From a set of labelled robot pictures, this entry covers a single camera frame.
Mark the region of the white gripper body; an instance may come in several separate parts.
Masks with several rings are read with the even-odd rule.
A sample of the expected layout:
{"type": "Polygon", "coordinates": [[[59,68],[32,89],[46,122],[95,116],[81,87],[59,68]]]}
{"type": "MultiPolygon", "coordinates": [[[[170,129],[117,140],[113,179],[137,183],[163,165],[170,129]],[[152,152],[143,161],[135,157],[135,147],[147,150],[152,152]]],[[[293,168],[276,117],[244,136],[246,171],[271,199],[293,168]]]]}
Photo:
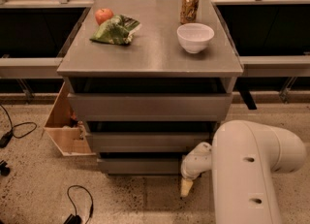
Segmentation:
{"type": "Polygon", "coordinates": [[[212,146],[203,142],[198,144],[182,160],[182,177],[195,180],[200,174],[212,169],[212,146]]]}

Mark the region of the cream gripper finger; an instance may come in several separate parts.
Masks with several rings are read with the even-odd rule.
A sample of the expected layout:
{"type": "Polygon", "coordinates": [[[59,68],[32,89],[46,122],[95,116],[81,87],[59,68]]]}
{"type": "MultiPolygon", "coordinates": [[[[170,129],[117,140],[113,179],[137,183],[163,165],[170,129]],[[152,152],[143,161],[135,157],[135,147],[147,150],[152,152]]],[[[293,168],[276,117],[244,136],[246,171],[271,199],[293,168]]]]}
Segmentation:
{"type": "Polygon", "coordinates": [[[180,186],[180,196],[182,198],[187,197],[190,193],[190,190],[193,186],[193,181],[187,178],[181,179],[181,186],[180,186]]]}

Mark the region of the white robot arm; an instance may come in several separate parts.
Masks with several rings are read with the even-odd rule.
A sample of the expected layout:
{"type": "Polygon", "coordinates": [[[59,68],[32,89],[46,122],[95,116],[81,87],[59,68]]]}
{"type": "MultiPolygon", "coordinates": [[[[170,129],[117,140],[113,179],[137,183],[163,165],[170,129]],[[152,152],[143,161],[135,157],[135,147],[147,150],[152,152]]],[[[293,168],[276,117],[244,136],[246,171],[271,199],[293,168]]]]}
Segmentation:
{"type": "Polygon", "coordinates": [[[282,224],[272,175],[299,170],[306,157],[304,142],[287,129],[229,121],[182,160],[180,195],[210,170],[216,224],[282,224]]]}

